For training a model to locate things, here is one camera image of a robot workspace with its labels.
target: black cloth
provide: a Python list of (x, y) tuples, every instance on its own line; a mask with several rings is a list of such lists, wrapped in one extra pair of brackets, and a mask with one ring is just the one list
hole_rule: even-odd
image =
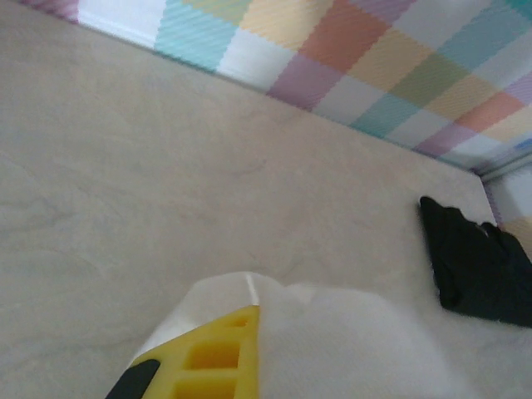
[(532, 328), (532, 263), (517, 238), (430, 197), (420, 209), (441, 306)]

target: yellow grid piece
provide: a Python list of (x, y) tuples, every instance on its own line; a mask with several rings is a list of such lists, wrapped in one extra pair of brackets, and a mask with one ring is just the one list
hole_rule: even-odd
[(142, 399), (257, 399), (258, 330), (249, 306), (143, 353), (160, 366)]

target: beige floor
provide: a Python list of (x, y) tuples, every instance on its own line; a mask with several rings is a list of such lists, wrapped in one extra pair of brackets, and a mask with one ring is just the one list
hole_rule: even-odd
[(380, 293), (488, 397), (532, 392), (530, 332), (440, 310), (423, 194), (492, 219), (473, 175), (0, 2), (0, 397), (104, 397), (235, 270)]

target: orange square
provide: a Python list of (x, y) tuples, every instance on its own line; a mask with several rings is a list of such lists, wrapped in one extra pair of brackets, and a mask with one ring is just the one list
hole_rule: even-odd
[(497, 89), (488, 81), (468, 75), (432, 100), (426, 109), (454, 121), (496, 92)]
[(495, 123), (482, 132), (492, 139), (508, 141), (530, 131), (532, 126), (532, 106), (521, 108), (512, 115), (507, 116), (499, 123)]
[(481, 132), (495, 123), (502, 121), (514, 112), (517, 112), (524, 106), (515, 97), (499, 91), (488, 101), (483, 102), (458, 118), (456, 123), (464, 127), (469, 127), (473, 131)]
[(379, 38), (347, 73), (384, 91), (390, 91), (432, 50), (396, 29)]
[(345, 72), (388, 28), (386, 23), (353, 6), (348, 0), (337, 0), (299, 53)]
[(253, 0), (240, 27), (297, 51), (332, 4), (333, 0)]

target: plaid wall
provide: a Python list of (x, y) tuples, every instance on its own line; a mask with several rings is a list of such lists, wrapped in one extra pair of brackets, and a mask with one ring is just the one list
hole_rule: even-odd
[(23, 2), (480, 175), (532, 147), (530, 0)]
[(515, 235), (532, 259), (532, 164), (489, 181), (485, 191), (497, 224)]

